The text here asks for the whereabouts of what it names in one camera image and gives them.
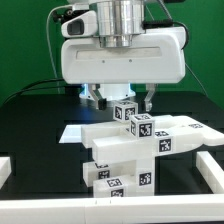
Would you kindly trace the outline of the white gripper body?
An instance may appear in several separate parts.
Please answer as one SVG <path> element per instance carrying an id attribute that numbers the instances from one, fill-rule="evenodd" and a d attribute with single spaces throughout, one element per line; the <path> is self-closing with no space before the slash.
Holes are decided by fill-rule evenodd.
<path id="1" fill-rule="evenodd" d="M 178 83 L 185 76 L 185 40 L 182 27 L 150 29 L 123 48 L 70 39 L 62 45 L 62 75 L 69 84 Z"/>

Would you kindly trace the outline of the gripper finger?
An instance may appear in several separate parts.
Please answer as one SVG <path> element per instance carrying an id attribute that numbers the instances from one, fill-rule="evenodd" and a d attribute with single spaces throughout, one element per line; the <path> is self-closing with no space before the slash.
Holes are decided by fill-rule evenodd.
<path id="1" fill-rule="evenodd" d="M 102 97 L 99 91 L 99 88 L 100 88 L 99 84 L 90 84 L 89 92 L 95 101 L 95 107 L 99 110 L 105 110 L 107 105 L 107 100 Z"/>
<path id="2" fill-rule="evenodd" d="M 147 94 L 144 99 L 144 106 L 146 111 L 150 111 L 152 109 L 152 98 L 156 92 L 156 87 L 156 84 L 146 85 Z"/>

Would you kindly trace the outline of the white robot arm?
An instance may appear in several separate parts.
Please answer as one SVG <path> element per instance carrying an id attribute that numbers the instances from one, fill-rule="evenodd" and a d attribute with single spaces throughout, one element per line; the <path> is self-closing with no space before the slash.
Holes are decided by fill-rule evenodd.
<path id="1" fill-rule="evenodd" d="M 130 96 L 130 85 L 144 84 L 146 110 L 156 86 L 178 83 L 185 76 L 187 27 L 171 17 L 147 22 L 150 0 L 86 0 L 75 2 L 61 26 L 66 41 L 61 68 L 69 84 L 85 84 L 96 107 Z"/>

